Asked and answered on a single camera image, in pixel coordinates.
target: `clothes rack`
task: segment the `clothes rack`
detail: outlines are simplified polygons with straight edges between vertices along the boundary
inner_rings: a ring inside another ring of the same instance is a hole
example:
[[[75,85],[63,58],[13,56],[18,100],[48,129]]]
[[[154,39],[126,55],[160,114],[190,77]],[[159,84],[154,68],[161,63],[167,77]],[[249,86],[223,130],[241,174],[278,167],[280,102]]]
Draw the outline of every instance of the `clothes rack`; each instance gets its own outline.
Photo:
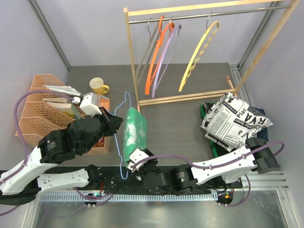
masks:
[[[269,10],[279,10],[285,9],[283,15],[281,16],[280,20],[273,28],[272,32],[268,36],[267,40],[260,48],[259,52],[255,56],[254,60],[252,61],[250,67],[247,69],[243,77],[241,78],[239,84],[234,88],[233,84],[229,77],[226,77],[226,81],[230,89],[226,90],[218,90],[218,91],[211,91],[211,92],[204,92],[204,93],[197,93],[197,94],[188,94],[188,95],[178,95],[178,96],[170,96],[170,97],[162,97],[162,98],[155,98],[155,99],[147,99],[147,100],[139,100],[138,96],[138,89],[137,89],[137,79],[135,74],[135,64],[134,64],[134,55],[133,55],[133,47],[132,47],[132,40],[131,40],[131,30],[130,24],[140,24],[140,23],[147,23],[148,21],[154,22],[159,21],[159,19],[151,19],[151,20],[138,20],[138,21],[130,21],[130,17],[139,16],[139,15],[149,15],[149,14],[160,14],[160,13],[168,13],[168,12],[178,12],[178,11],[186,11],[186,10],[200,10],[200,9],[214,9],[218,7],[229,7],[229,6],[237,6],[237,5],[250,5],[256,3],[267,3],[273,2],[272,0],[239,0],[239,1],[227,1],[227,2],[217,2],[217,3],[207,3],[207,4],[200,4],[200,5],[190,5],[190,6],[178,6],[178,7],[169,7],[169,8],[160,8],[160,9],[147,9],[147,10],[139,10],[139,11],[128,11],[128,8],[124,8],[124,18],[125,18],[125,25],[127,30],[128,36],[128,43],[129,43],[129,51],[130,51],[130,59],[131,59],[131,68],[132,68],[132,75],[133,75],[133,84],[135,89],[135,98],[137,103],[137,110],[140,112],[140,106],[145,105],[158,105],[158,104],[165,104],[171,102],[179,102],[179,101],[189,101],[189,100],[196,100],[196,99],[203,99],[203,98],[211,98],[211,97],[220,97],[223,96],[226,92],[232,92],[233,94],[237,94],[242,87],[242,85],[246,82],[248,77],[251,75],[254,68],[257,66],[258,62],[261,60],[264,53],[269,48],[272,41],[277,36],[278,32],[281,30],[282,26],[285,24],[289,16],[292,14],[294,9],[296,8],[297,4],[300,0],[291,0],[290,4],[284,6],[275,6],[269,8],[258,8],[258,9],[248,9],[248,10],[239,10],[239,11],[227,11],[221,13],[211,13],[211,14],[202,14],[202,15],[192,15],[192,16],[185,16],[185,17],[173,17],[171,20],[178,20],[178,19],[192,19],[192,18],[202,18],[202,17],[209,17],[209,16],[224,16],[224,15],[231,15],[231,14],[240,14],[240,13],[250,13],[250,12],[260,12],[260,11],[269,11]]]

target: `purple hanger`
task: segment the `purple hanger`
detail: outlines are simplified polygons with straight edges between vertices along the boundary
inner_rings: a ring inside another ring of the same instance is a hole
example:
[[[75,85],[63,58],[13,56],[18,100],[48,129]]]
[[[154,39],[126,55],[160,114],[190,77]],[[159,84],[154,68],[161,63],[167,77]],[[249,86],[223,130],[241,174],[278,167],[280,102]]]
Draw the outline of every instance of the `purple hanger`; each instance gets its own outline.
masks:
[[[161,82],[162,76],[164,75],[164,73],[165,73],[165,71],[166,71],[166,69],[167,69],[167,66],[168,66],[168,64],[169,64],[169,62],[170,62],[170,60],[171,60],[171,58],[172,58],[172,56],[173,56],[173,54],[174,54],[175,47],[176,47],[176,44],[177,44],[177,40],[178,40],[178,37],[179,37],[179,35],[180,35],[180,29],[181,29],[181,25],[178,25],[178,26],[175,27],[174,30],[169,34],[169,38],[167,39],[166,45],[165,45],[165,47],[164,47],[164,49],[163,49],[163,51],[162,51],[162,53],[161,53],[160,64],[159,64],[159,67],[158,67],[158,69],[157,69],[157,71],[156,71],[155,79],[154,79],[154,82],[153,82],[152,98],[154,98],[154,96],[155,96],[155,91],[156,91],[156,89],[157,89],[159,83]],[[170,56],[170,58],[169,58],[169,60],[168,60],[168,63],[167,63],[167,65],[166,65],[165,69],[163,70],[163,73],[162,73],[162,75],[161,75],[161,78],[160,78],[160,80],[158,81],[158,76],[159,76],[160,71],[161,71],[163,59],[165,58],[165,55],[166,55],[166,52],[167,52],[167,50],[168,50],[168,46],[169,46],[169,44],[170,44],[170,42],[171,42],[171,39],[172,39],[174,33],[175,33],[177,30],[178,30],[177,39],[176,39],[176,41],[175,41],[175,44],[174,44],[174,47],[173,47],[173,51],[172,51],[172,53],[171,53],[171,56]]]

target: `orange hanger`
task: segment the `orange hanger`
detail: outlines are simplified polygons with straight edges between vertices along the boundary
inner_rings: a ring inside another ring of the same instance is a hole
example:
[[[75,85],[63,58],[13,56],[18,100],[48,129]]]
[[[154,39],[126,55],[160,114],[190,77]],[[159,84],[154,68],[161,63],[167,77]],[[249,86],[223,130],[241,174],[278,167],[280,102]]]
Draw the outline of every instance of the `orange hanger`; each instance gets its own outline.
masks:
[[[154,63],[155,63],[155,60],[156,60],[156,57],[157,57],[157,54],[158,54],[158,52],[160,50],[160,47],[163,44],[163,40],[164,40],[165,34],[166,34],[166,32],[167,32],[168,29],[171,32],[174,29],[174,27],[175,27],[174,23],[170,22],[165,27],[165,29],[162,31],[161,29],[162,29],[162,19],[163,18],[164,18],[164,16],[161,16],[160,22],[159,22],[159,25],[158,25],[158,32],[160,34],[160,37],[157,40],[157,45],[155,47],[155,51],[154,51],[154,54],[153,54],[153,57],[152,57],[152,60],[151,60],[151,63],[150,63],[150,68],[149,68],[149,72],[148,72],[148,76],[147,76],[147,81],[146,81],[146,87],[145,87],[145,94],[146,95],[149,95],[149,93],[150,93],[150,86],[153,83],[154,77],[156,75],[156,71],[157,71],[157,69],[159,67],[159,64],[160,64],[160,59],[159,59],[157,65],[156,65],[156,68],[154,70],[153,76],[151,76],[152,70],[153,70],[153,67],[154,67]]]

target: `metal rod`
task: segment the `metal rod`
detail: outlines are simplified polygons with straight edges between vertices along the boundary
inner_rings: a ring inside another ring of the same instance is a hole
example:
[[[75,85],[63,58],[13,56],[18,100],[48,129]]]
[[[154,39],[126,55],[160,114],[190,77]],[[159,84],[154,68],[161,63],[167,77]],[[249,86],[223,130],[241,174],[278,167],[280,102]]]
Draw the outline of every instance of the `metal rod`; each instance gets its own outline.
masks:
[[[281,2],[280,1],[273,1],[269,7],[278,7],[280,6]],[[252,37],[248,47],[246,48],[246,51],[244,52],[240,63],[238,65],[239,69],[242,69],[245,62],[247,61],[249,54],[251,53],[252,49],[254,48],[254,46],[257,44],[258,40],[260,39],[260,37],[262,36],[264,30],[266,29],[267,25],[269,24],[271,18],[273,17],[273,15],[275,14],[275,10],[271,10],[271,11],[267,11],[265,13],[265,15],[263,16],[259,26],[257,27],[257,30],[254,34],[254,36]]]
[[[261,12],[261,11],[269,11],[269,10],[280,10],[280,9],[287,9],[290,8],[291,5],[285,5],[285,6],[277,6],[277,7],[268,7],[268,8],[258,8],[258,9],[246,9],[246,10],[239,10],[239,11],[230,11],[230,12],[222,12],[222,13],[211,13],[211,14],[200,14],[200,15],[193,15],[193,16],[184,16],[184,17],[175,17],[171,18],[171,20],[183,20],[183,19],[192,19],[192,18],[205,18],[205,17],[214,17],[214,16],[224,16],[224,15],[231,15],[231,14],[240,14],[240,13],[254,13],[254,12]],[[149,20],[136,20],[136,21],[129,21],[129,24],[142,24],[142,23],[148,23]],[[159,19],[151,19],[150,22],[158,22]]]
[[[40,6],[38,5],[36,0],[28,0],[30,6],[32,7],[33,11],[35,12],[38,20],[40,21],[42,27],[44,28],[48,38],[50,39],[50,41],[52,42],[55,50],[57,51],[57,53],[59,54],[61,60],[63,61],[64,65],[66,66],[67,70],[70,71],[71,69],[71,65],[65,55],[65,53],[63,52],[58,40],[56,39],[55,34],[53,33],[50,25],[48,24],[47,19],[45,18],[44,14],[42,13],[42,10],[40,8]]]

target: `mug handle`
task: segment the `mug handle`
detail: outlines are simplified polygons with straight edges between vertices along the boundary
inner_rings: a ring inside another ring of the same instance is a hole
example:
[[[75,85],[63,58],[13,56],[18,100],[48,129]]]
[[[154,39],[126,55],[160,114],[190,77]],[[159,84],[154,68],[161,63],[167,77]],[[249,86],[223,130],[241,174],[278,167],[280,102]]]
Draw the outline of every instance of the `mug handle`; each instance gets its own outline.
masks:
[[[107,85],[103,85],[103,88],[106,88],[107,90],[104,91],[104,94],[106,94],[107,92],[110,91],[110,87],[108,87]]]

